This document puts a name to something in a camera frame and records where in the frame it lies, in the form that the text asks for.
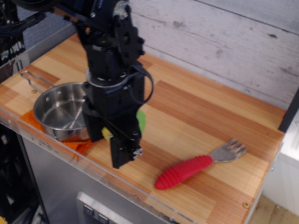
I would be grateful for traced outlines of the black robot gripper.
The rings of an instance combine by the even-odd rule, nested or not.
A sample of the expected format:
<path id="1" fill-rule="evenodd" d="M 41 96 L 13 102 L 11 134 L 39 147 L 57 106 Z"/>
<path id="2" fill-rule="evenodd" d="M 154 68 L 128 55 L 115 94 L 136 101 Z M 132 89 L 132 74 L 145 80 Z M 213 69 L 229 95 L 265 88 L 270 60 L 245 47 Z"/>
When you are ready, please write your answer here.
<path id="1" fill-rule="evenodd" d="M 145 77 L 142 72 L 123 72 L 119 77 L 105 79 L 86 70 L 83 89 L 84 121 L 92 142 L 104 139 L 102 129 L 113 134 L 110 139 L 112 167 L 119 169 L 142 154 L 141 131 L 136 118 L 145 99 Z"/>

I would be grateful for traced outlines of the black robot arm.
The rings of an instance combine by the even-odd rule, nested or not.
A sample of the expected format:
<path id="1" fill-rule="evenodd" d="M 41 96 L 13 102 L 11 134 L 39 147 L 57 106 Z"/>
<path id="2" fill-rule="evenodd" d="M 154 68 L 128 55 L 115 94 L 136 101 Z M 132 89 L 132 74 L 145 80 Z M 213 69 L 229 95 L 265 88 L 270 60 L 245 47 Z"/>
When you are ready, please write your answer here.
<path id="1" fill-rule="evenodd" d="M 82 106 L 90 139 L 103 138 L 102 129 L 112 133 L 110 151 L 115 169 L 142 153 L 137 112 L 149 101 L 144 93 L 150 74 L 139 63 L 144 40 L 133 26 L 129 0 L 11 0 L 34 12 L 20 23 L 0 27 L 0 35 L 38 23 L 47 12 L 72 21 L 86 51 L 88 70 L 83 84 Z"/>

